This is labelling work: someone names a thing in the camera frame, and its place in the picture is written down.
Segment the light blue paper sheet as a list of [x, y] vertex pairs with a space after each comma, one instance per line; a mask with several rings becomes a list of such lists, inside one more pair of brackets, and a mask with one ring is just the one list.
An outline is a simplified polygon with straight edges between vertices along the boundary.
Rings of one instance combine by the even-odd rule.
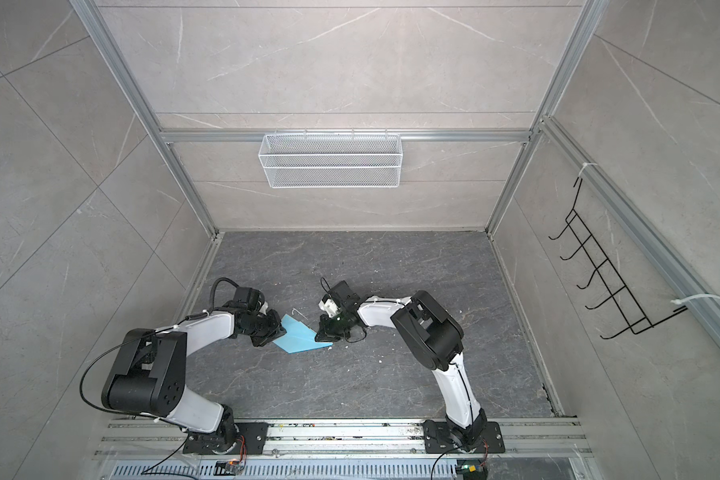
[[290, 315], [283, 316], [281, 325], [286, 333], [275, 339], [274, 344], [288, 354], [329, 348], [333, 345], [332, 342], [317, 341], [316, 332]]

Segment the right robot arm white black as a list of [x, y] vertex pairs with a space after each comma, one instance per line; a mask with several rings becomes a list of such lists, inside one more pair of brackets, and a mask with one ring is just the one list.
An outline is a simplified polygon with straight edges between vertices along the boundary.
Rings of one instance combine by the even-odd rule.
[[455, 439], [471, 444], [480, 436], [487, 417], [465, 369], [464, 331], [428, 292], [362, 299], [342, 283], [327, 292], [318, 307], [322, 314], [317, 342], [347, 341], [355, 327], [396, 330], [415, 359], [433, 373], [445, 402], [446, 424]]

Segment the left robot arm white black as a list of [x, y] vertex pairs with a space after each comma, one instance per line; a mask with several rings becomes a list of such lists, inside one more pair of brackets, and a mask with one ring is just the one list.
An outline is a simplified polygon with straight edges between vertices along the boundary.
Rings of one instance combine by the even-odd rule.
[[248, 336], [255, 347], [283, 337], [276, 311], [204, 311], [183, 323], [129, 331], [104, 383], [103, 407], [150, 415], [189, 432], [217, 432], [231, 410], [186, 385], [187, 358], [221, 340]]

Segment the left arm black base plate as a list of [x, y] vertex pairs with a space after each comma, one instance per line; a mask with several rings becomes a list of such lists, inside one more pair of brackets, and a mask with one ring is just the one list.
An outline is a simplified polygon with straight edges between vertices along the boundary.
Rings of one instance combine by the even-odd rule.
[[222, 424], [214, 433], [189, 432], [182, 452], [239, 455], [245, 449], [248, 455], [260, 455], [264, 451], [268, 429], [269, 424], [266, 422], [242, 422], [234, 426]]

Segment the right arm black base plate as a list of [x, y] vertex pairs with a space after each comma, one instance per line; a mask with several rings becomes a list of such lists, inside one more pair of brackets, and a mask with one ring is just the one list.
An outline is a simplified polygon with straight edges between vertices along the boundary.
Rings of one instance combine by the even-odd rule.
[[425, 451], [503, 454], [506, 447], [497, 422], [478, 420], [462, 429], [448, 421], [425, 420], [422, 424]]

